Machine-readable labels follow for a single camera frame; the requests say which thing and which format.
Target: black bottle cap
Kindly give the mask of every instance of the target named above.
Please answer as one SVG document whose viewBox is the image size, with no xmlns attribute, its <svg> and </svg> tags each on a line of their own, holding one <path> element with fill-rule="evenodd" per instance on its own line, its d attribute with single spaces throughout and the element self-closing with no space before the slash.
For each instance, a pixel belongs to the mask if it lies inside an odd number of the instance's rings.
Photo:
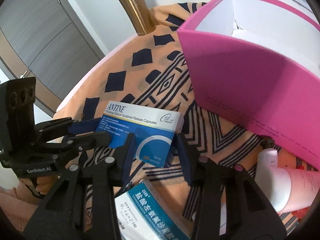
<svg viewBox="0 0 320 240">
<path fill-rule="evenodd" d="M 263 141 L 260 143 L 263 149 L 273 148 L 275 141 L 270 136 L 263 136 Z"/>
</svg>

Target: metal screw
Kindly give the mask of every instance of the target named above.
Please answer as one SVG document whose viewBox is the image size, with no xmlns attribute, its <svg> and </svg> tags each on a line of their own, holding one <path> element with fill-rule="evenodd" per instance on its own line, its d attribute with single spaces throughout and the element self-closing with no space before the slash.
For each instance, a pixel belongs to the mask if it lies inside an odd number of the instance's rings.
<svg viewBox="0 0 320 240">
<path fill-rule="evenodd" d="M 116 159 L 112 156 L 108 156 L 107 158 L 104 159 L 106 163 L 113 163 Z"/>
<path fill-rule="evenodd" d="M 198 159 L 201 163 L 208 162 L 209 158 L 207 156 L 200 156 Z"/>
<path fill-rule="evenodd" d="M 239 165 L 239 164 L 236 164 L 236 165 L 234 166 L 234 169 L 235 169 L 236 171 L 243 171 L 242 165 Z"/>
<path fill-rule="evenodd" d="M 70 165 L 69 170 L 76 171 L 78 168 L 79 168 L 78 164 L 72 164 L 72 165 Z"/>
</svg>

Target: gray door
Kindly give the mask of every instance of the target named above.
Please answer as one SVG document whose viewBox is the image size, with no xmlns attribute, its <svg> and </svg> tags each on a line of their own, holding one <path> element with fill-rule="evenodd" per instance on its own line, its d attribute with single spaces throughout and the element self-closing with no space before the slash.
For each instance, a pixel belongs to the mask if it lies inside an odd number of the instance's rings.
<svg viewBox="0 0 320 240">
<path fill-rule="evenodd" d="M 99 61 L 58 0 L 5 0 L 0 7 L 0 28 L 17 60 L 31 70 L 25 77 L 35 75 L 60 101 Z M 6 62 L 2 54 L 7 67 L 13 67 L 12 58 Z M 24 72 L 23 67 L 14 74 L 19 77 Z M 49 108 L 55 111 L 52 104 Z"/>
</svg>

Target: pink box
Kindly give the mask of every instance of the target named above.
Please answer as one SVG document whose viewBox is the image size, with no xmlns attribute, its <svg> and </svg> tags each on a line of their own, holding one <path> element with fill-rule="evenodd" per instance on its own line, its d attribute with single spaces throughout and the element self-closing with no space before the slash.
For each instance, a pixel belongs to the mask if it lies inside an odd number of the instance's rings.
<svg viewBox="0 0 320 240">
<path fill-rule="evenodd" d="M 278 0 L 212 0 L 178 29 L 195 99 L 320 169 L 320 26 Z"/>
</svg>

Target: gold tumbler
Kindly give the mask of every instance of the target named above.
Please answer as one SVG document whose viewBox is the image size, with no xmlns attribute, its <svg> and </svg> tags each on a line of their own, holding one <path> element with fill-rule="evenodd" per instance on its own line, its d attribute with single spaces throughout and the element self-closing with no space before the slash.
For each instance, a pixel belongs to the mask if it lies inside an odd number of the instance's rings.
<svg viewBox="0 0 320 240">
<path fill-rule="evenodd" d="M 139 36 L 153 32 L 156 28 L 145 0 L 119 0 Z"/>
</svg>

